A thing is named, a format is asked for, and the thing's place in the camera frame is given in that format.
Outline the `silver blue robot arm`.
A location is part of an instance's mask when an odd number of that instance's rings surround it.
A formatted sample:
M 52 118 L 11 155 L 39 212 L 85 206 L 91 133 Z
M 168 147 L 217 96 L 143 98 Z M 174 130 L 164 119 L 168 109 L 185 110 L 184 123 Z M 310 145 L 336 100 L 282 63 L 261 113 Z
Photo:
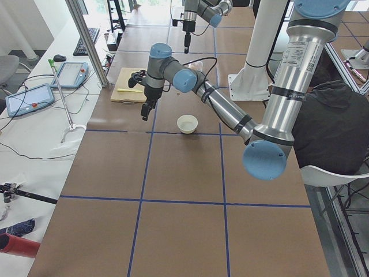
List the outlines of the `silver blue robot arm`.
M 195 32 L 197 16 L 200 16 L 210 26 L 217 27 L 222 19 L 231 12 L 233 2 L 230 0 L 221 1 L 200 1 L 188 0 L 184 2 L 183 28 L 186 33 L 184 36 L 184 53 L 189 53 L 191 34 Z
M 348 2 L 293 1 L 287 26 L 289 41 L 273 88 L 268 89 L 268 60 L 288 5 L 288 1 L 260 2 L 246 63 L 238 74 L 229 76 L 229 95 L 202 72 L 181 65 L 169 45 L 154 44 L 142 79 L 146 96 L 141 109 L 143 120 L 155 108 L 165 83 L 184 93 L 193 91 L 244 139 L 246 171 L 262 180 L 279 177 L 293 146 L 292 128 L 307 88 L 325 44 L 337 36 Z

